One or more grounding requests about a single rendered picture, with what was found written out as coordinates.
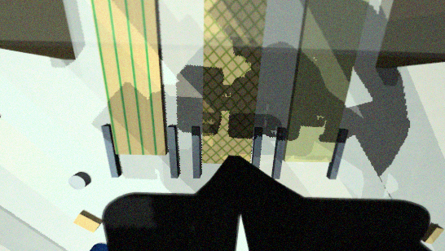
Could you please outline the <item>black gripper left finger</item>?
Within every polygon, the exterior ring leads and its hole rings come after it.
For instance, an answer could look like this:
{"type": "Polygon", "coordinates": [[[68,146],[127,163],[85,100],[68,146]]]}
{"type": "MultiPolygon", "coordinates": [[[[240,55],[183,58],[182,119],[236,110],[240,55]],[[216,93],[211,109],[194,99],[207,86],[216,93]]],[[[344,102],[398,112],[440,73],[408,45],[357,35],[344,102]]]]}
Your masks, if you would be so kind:
{"type": "Polygon", "coordinates": [[[242,199],[228,156],[195,194],[131,192],[112,200],[102,222],[108,251],[236,251],[242,199]]]}

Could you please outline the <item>tan strip with green stripes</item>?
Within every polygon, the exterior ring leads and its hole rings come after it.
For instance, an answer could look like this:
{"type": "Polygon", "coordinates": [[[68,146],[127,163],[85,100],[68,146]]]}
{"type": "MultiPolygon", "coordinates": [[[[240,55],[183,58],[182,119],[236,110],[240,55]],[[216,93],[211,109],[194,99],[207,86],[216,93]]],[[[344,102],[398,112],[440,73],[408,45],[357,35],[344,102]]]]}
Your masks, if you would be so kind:
{"type": "Polygon", "coordinates": [[[165,156],[161,49],[98,48],[115,153],[165,156]]]}

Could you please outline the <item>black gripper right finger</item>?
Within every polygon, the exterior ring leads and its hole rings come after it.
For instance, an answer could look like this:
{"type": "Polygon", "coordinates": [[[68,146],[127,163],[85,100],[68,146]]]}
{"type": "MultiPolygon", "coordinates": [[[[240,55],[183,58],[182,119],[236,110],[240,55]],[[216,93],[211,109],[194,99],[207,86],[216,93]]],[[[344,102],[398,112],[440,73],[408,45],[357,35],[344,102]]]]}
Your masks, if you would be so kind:
{"type": "Polygon", "coordinates": [[[429,211],[399,199],[304,197],[241,156],[237,195],[249,251],[315,251],[324,235],[413,236],[421,241],[429,211]]]}

